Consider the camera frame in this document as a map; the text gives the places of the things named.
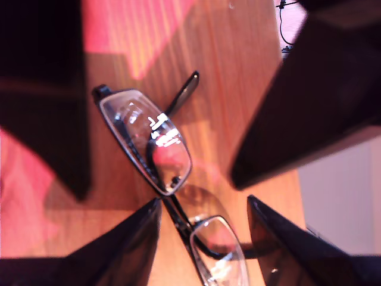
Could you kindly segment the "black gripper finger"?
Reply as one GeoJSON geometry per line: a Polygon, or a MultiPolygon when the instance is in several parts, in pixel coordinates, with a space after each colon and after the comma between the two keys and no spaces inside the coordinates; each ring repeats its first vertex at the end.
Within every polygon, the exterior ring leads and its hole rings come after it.
{"type": "Polygon", "coordinates": [[[1,2],[1,126],[78,200],[90,187],[80,1],[1,2]]]}
{"type": "Polygon", "coordinates": [[[351,285],[348,255],[250,195],[249,228],[266,285],[351,285]]]}
{"type": "Polygon", "coordinates": [[[236,189],[380,135],[380,21],[307,18],[232,163],[236,189]]]}
{"type": "Polygon", "coordinates": [[[69,285],[147,285],[157,250],[161,203],[153,199],[68,257],[69,285]]]}

